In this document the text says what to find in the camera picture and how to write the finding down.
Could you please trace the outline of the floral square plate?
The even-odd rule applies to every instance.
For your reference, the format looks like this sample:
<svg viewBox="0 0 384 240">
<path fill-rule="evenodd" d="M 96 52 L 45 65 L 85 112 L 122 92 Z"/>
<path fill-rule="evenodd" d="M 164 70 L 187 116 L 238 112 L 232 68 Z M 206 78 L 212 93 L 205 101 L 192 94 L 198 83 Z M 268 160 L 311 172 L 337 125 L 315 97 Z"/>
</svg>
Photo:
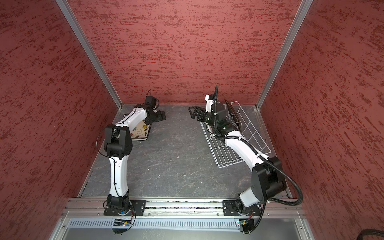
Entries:
<svg viewBox="0 0 384 240">
<path fill-rule="evenodd" d="M 146 141 L 151 131 L 151 125 L 147 125 L 141 121 L 135 128 L 131 130 L 132 141 Z"/>
</svg>

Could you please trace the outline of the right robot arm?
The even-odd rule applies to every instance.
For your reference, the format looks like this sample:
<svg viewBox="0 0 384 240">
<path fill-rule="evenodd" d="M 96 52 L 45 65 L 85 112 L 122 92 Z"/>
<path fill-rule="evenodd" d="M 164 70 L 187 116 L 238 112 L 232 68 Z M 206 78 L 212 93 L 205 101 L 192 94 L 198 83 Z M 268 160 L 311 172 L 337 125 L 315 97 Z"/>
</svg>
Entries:
<svg viewBox="0 0 384 240">
<path fill-rule="evenodd" d="M 286 190 L 281 161 L 268 156 L 270 148 L 238 102 L 214 104 L 209 100 L 205 108 L 189 107 L 189 113 L 205 128 L 218 167 L 244 162 L 251 171 L 251 185 L 236 196 L 232 211 L 246 216 Z"/>
</svg>

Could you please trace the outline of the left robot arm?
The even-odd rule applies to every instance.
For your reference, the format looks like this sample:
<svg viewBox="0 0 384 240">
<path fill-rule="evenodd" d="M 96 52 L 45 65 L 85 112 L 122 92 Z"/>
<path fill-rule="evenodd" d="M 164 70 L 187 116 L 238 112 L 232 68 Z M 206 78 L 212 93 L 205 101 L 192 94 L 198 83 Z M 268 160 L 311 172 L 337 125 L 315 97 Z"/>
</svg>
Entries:
<svg viewBox="0 0 384 240">
<path fill-rule="evenodd" d="M 158 111 L 158 107 L 158 101 L 136 105 L 131 113 L 105 129 L 104 149 L 111 165 L 111 187 L 106 199 L 105 216 L 134 214 L 127 183 L 128 158 L 133 149 L 131 128 L 140 122 L 150 125 L 165 120 L 165 112 Z"/>
</svg>

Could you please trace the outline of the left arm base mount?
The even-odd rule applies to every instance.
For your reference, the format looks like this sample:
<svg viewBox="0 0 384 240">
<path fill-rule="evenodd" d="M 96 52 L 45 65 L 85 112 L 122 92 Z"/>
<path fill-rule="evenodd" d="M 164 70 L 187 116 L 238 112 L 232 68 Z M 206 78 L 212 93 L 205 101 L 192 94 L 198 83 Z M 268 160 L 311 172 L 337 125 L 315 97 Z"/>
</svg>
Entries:
<svg viewBox="0 0 384 240">
<path fill-rule="evenodd" d="M 104 209 L 104 216 L 117 216 L 117 217 L 129 217 L 129 216 L 143 216 L 146 200 L 129 200 L 128 203 L 113 204 L 107 202 Z"/>
</svg>

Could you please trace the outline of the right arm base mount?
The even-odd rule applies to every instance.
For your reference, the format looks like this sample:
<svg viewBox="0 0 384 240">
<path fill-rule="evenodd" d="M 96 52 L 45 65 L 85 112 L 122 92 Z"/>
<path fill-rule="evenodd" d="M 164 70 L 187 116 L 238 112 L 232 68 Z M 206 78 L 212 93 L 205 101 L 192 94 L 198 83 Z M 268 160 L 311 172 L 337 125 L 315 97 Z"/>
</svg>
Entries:
<svg viewBox="0 0 384 240">
<path fill-rule="evenodd" d="M 262 208 L 258 205 L 243 207 L 240 200 L 223 200 L 224 216 L 260 216 Z"/>
</svg>

